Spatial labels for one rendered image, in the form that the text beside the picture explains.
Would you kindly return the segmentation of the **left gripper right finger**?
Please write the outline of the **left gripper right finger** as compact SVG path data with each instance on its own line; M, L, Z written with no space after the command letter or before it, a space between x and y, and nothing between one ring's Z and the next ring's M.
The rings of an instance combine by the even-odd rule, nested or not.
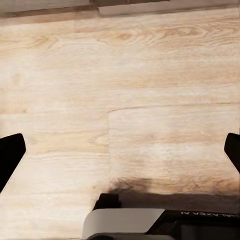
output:
M224 151L240 173L240 135L235 133L228 133Z

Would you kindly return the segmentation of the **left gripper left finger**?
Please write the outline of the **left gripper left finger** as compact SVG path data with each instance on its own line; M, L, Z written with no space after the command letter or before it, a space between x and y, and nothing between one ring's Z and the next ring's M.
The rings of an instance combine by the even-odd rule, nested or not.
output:
M0 138L0 193L26 153L22 133Z

